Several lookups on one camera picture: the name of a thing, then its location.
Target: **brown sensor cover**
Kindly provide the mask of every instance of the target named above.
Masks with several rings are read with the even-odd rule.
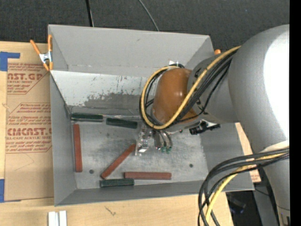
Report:
[[[153,114],[161,123],[168,122],[180,107],[188,94],[187,83],[191,70],[185,68],[175,68],[166,71],[160,78],[153,103]],[[197,114],[191,109],[182,118],[186,119]]]

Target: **cardboard sheet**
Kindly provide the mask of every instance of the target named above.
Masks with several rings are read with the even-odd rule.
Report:
[[[38,47],[47,50],[46,44]],[[30,43],[2,42],[0,51],[20,53],[19,59],[8,59],[1,107],[7,115],[4,200],[52,197],[49,73]]]

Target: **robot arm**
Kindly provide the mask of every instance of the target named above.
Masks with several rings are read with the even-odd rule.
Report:
[[[207,66],[214,65],[219,56],[201,61],[192,71],[175,68],[163,73],[151,115],[147,116],[151,127],[155,128],[156,124],[161,130],[162,125],[176,117],[189,94],[187,91],[195,91],[196,87],[201,91],[200,96],[194,96],[190,107],[188,102],[177,119],[163,128],[167,132],[191,129],[199,125],[200,120],[218,124],[240,122],[254,153],[282,142],[289,145],[289,25],[261,32],[240,48],[221,54],[223,64],[210,67],[220,72],[216,76],[206,73]],[[203,76],[202,82],[196,86],[200,76]],[[290,225],[289,159],[264,170],[274,192],[280,224]]]

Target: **yellow cable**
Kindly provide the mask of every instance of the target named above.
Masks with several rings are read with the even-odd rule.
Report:
[[[270,155],[270,156],[263,156],[261,158],[258,158],[257,160],[262,160],[262,159],[271,159],[271,158],[275,158],[275,157],[278,157],[278,156],[281,156],[281,155],[284,155],[285,153],[281,153],[281,154],[276,154],[276,155]],[[242,166],[242,167],[239,167],[237,168],[234,172],[240,172],[240,171],[243,171],[245,169],[248,169],[249,167],[254,167],[256,166],[255,164],[254,165],[247,165],[247,166]],[[224,187],[237,175],[237,174],[233,174],[229,177],[227,177],[218,187],[218,189],[216,190],[216,192],[214,193],[209,205],[208,205],[208,208],[207,208],[207,211],[206,211],[206,220],[208,221],[209,220],[209,217],[210,217],[210,213],[212,211],[212,208],[213,208],[213,205],[215,203],[215,201],[217,200],[217,197],[219,196],[219,194],[221,193],[221,191],[224,189]]]
[[[145,86],[143,88],[142,94],[141,94],[141,113],[142,113],[142,117],[144,119],[144,121],[146,122],[146,124],[148,124],[150,127],[157,129],[157,130],[161,130],[161,129],[165,129],[166,127],[170,126],[175,119],[178,117],[178,115],[181,113],[181,111],[183,110],[183,108],[186,106],[189,98],[191,97],[191,95],[193,94],[193,92],[195,91],[195,89],[197,88],[197,86],[199,85],[199,83],[201,82],[201,80],[203,79],[203,77],[206,75],[206,73],[220,60],[222,60],[224,57],[226,57],[227,55],[229,55],[230,53],[232,53],[233,51],[239,49],[240,46],[237,46],[235,48],[232,48],[228,51],[226,51],[225,53],[221,54],[219,57],[217,57],[210,65],[208,65],[208,67],[200,74],[200,76],[198,77],[198,79],[196,80],[196,82],[194,83],[194,85],[191,87],[189,93],[187,94],[187,96],[185,97],[185,99],[183,100],[182,104],[180,105],[180,107],[178,108],[178,110],[174,113],[173,117],[166,122],[163,125],[157,126],[155,124],[153,124],[146,116],[146,112],[145,112],[145,107],[144,107],[144,98],[145,98],[145,93],[146,93],[146,89],[150,83],[150,81],[152,80],[152,78],[154,76],[156,76],[159,72],[163,71],[163,70],[167,70],[170,67],[176,67],[176,66],[170,66],[170,67],[164,67],[161,68],[159,70],[157,70],[145,83]]]

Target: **wire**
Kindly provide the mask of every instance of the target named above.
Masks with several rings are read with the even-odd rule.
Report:
[[[90,27],[94,27],[94,21],[93,21],[93,17],[92,17],[89,0],[86,0],[86,7],[87,7],[87,11],[88,11],[88,16],[89,16]]]
[[[166,129],[167,127],[169,127],[174,121],[175,119],[178,117],[178,115],[181,113],[181,111],[183,110],[183,108],[186,106],[189,98],[191,97],[191,95],[193,94],[193,92],[195,91],[195,89],[197,88],[197,86],[199,85],[199,83],[201,82],[201,80],[204,78],[204,76],[206,75],[207,71],[209,71],[216,63],[218,63],[220,60],[222,60],[223,58],[225,58],[227,55],[231,54],[233,51],[236,51],[240,48],[240,46],[232,48],[230,50],[228,50],[227,52],[221,54],[219,57],[217,57],[198,77],[198,79],[196,80],[196,82],[194,83],[194,85],[191,87],[190,91],[188,92],[187,96],[185,97],[185,99],[183,100],[182,104],[180,105],[180,107],[178,108],[178,110],[174,113],[173,117],[166,122],[163,125],[155,125],[154,123],[152,123],[146,116],[145,113],[145,106],[144,106],[144,98],[145,98],[145,93],[146,93],[146,89],[149,85],[149,83],[151,82],[152,78],[155,77],[159,72],[163,71],[163,70],[167,70],[170,67],[175,68],[176,66],[170,66],[170,67],[164,67],[161,68],[159,70],[157,70],[147,81],[146,84],[143,88],[142,94],[141,94],[141,114],[142,117],[145,121],[145,123],[152,127],[153,129]]]
[[[144,5],[144,3],[141,0],[138,0],[140,2],[140,4],[142,5],[142,7],[144,8],[144,10],[146,11],[146,13],[148,14],[148,16],[150,17],[152,23],[154,24],[154,26],[156,27],[156,30],[159,32],[159,28],[155,22],[155,20],[152,18],[150,12],[148,11],[148,9],[146,8],[146,6]]]
[[[213,95],[214,91],[216,90],[216,88],[218,87],[218,85],[220,84],[220,82],[223,80],[223,78],[225,77],[225,75],[227,74],[228,69],[229,69],[229,67],[226,68],[226,71],[221,75],[221,77],[220,77],[220,78],[218,79],[218,81],[216,82],[215,86],[214,86],[214,87],[212,88],[212,90],[210,91],[210,93],[209,93],[209,95],[208,95],[208,98],[207,98],[207,100],[206,100],[206,102],[205,102],[205,105],[203,106],[201,112],[200,112],[199,114],[197,114],[197,115],[191,116],[191,117],[186,118],[186,119],[184,119],[184,120],[175,121],[174,124],[178,124],[178,123],[181,123],[181,122],[188,121],[188,120],[191,120],[191,119],[193,119],[193,118],[196,118],[196,117],[200,116],[200,115],[205,111],[205,109],[206,109],[206,107],[207,107],[207,105],[208,105],[208,103],[209,103],[209,100],[210,100],[211,96]],[[185,116],[185,114],[187,113],[187,112],[185,112],[185,109],[184,109],[183,112],[181,113],[181,114],[183,114],[183,116]]]
[[[276,155],[273,155],[273,156],[267,156],[267,159],[270,159],[270,158],[275,158],[275,157],[278,157],[278,156],[281,156],[281,154],[276,154]],[[224,187],[234,178],[237,176],[238,172],[240,171],[243,171],[245,169],[249,168],[249,165],[247,166],[242,166],[238,169],[236,169],[233,173],[233,175],[227,177],[223,182],[222,184],[220,184],[220,186],[218,187],[218,189],[216,190],[216,192],[214,193],[212,199],[211,199],[211,202],[209,203],[208,205],[208,208],[207,208],[207,212],[206,212],[206,220],[208,221],[209,220],[209,217],[210,217],[210,213],[212,211],[212,208],[213,208],[213,205],[215,204],[216,200],[217,200],[217,197],[219,196],[219,194],[221,193],[221,191],[224,189]]]
[[[271,164],[273,164],[273,163],[276,163],[276,162],[278,162],[278,161],[280,161],[280,160],[284,160],[284,159],[286,159],[286,158],[289,158],[289,153],[286,153],[286,154],[284,154],[283,156],[280,156],[279,158],[272,159],[272,160],[270,160],[269,162],[266,162],[266,163],[263,163],[263,164],[260,164],[260,163],[259,163],[259,165],[257,165],[257,166],[254,167],[254,168],[248,168],[248,169],[245,169],[245,170],[236,172],[236,173],[230,173],[230,174],[228,174],[228,175],[222,177],[221,179],[219,179],[219,180],[215,183],[215,185],[211,188],[209,194],[206,194],[205,192],[203,192],[203,191],[204,191],[204,187],[203,187],[203,185],[202,185],[202,187],[201,187],[201,189],[200,189],[200,192],[199,192],[199,195],[198,195],[198,201],[200,202],[201,195],[204,193],[204,194],[205,194],[205,201],[203,202],[202,205],[199,203],[199,210],[200,210],[200,213],[199,213],[199,214],[201,215],[201,217],[202,217],[202,219],[203,219],[203,222],[204,222],[205,226],[207,226],[207,225],[209,225],[209,224],[208,224],[208,222],[207,222],[207,220],[206,220],[206,217],[205,217],[205,215],[204,215],[203,207],[204,207],[206,204],[208,204],[209,198],[211,197],[211,195],[212,195],[214,189],[219,185],[219,183],[220,183],[221,181],[223,181],[225,178],[227,178],[227,177],[229,177],[229,176],[231,176],[231,175],[233,175],[233,174],[244,173],[244,172],[249,172],[249,171],[252,171],[252,170],[257,170],[257,169],[263,168],[263,167],[265,167],[265,166],[271,165]]]
[[[201,188],[200,188],[200,191],[199,191],[199,197],[198,197],[198,203],[199,203],[199,206],[201,205],[200,203],[200,199],[201,199],[201,195],[204,193],[205,196],[207,197],[207,186],[208,186],[208,182],[209,180],[211,180],[215,175],[219,174],[219,173],[222,173],[223,171],[227,171],[227,170],[230,170],[232,168],[237,168],[237,167],[240,167],[240,166],[244,166],[244,165],[250,165],[252,164],[252,162],[239,162],[239,163],[236,163],[236,164],[230,164],[230,163],[233,163],[233,162],[238,162],[238,161],[241,161],[241,160],[247,160],[247,159],[251,159],[251,158],[254,158],[254,159],[257,159],[259,157],[263,157],[263,156],[267,156],[267,155],[272,155],[272,154],[275,154],[275,153],[287,153],[289,150],[288,149],[282,149],[282,150],[277,150],[277,151],[273,151],[273,152],[266,152],[266,153],[257,153],[257,154],[252,154],[252,155],[247,155],[247,156],[240,156],[240,157],[236,157],[236,158],[231,158],[231,159],[228,159],[224,162],[221,162],[220,164],[218,164],[217,166],[215,166],[210,172],[209,174],[207,175],[205,181],[203,182]]]
[[[283,156],[280,156],[280,157],[275,158],[275,159],[271,159],[271,157],[278,156],[279,154],[282,154]],[[242,173],[242,172],[245,172],[245,171],[251,171],[251,170],[255,170],[255,169],[270,165],[270,164],[275,163],[279,160],[285,159],[287,156],[289,156],[289,148],[276,150],[276,151],[270,151],[270,152],[264,152],[264,153],[257,153],[257,154],[253,154],[253,155],[247,155],[247,156],[240,156],[240,157],[236,157],[236,158],[226,160],[226,161],[218,164],[217,166],[215,166],[209,172],[209,174],[207,175],[205,181],[203,182],[203,184],[200,188],[199,195],[198,195],[198,203],[199,203],[199,210],[200,210],[199,214],[201,215],[205,226],[208,225],[208,223],[207,223],[206,217],[205,217],[204,212],[203,212],[203,207],[206,204],[209,205],[209,203],[210,203],[209,198],[210,198],[211,194],[213,193],[213,190],[218,186],[218,184],[222,180],[224,180],[225,178],[228,178],[229,176],[232,176],[234,174],[236,175],[238,173]],[[247,159],[251,159],[251,158],[254,158],[256,160],[255,161],[239,162],[239,163],[236,163],[236,164],[230,164],[230,163],[234,163],[234,162],[238,162],[238,161],[242,161],[242,160],[247,160]],[[207,186],[208,186],[209,180],[212,179],[217,174],[219,174],[223,171],[227,171],[231,168],[237,168],[237,167],[246,166],[246,165],[249,167],[249,165],[252,165],[252,164],[253,165],[256,164],[257,166],[255,166],[254,168],[247,168],[245,170],[237,171],[235,173],[230,173],[229,175],[226,175],[226,176],[222,177],[218,182],[215,183],[215,185],[210,190],[209,194],[207,193],[207,191],[208,191]],[[201,195],[202,194],[205,194],[205,201],[201,205],[200,201],[201,201]],[[213,211],[211,211],[211,216],[212,216],[215,224],[219,225],[216,218],[215,218],[215,216],[214,216]]]

